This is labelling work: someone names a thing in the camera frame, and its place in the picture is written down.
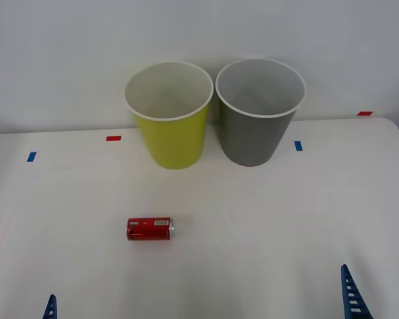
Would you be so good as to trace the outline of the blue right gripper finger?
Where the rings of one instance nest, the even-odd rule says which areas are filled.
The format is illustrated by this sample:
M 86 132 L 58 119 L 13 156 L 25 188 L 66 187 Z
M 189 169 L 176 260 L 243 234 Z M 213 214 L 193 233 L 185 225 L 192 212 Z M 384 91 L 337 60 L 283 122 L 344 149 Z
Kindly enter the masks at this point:
M 357 289 L 347 265 L 341 266 L 341 286 L 344 317 L 346 319 L 373 319 L 370 310 Z

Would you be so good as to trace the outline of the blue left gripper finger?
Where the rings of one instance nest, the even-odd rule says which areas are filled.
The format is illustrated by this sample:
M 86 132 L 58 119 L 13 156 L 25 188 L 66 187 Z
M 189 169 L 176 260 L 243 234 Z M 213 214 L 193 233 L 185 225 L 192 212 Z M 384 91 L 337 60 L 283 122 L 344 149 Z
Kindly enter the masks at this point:
M 43 319 L 57 319 L 57 298 L 54 294 L 49 297 Z

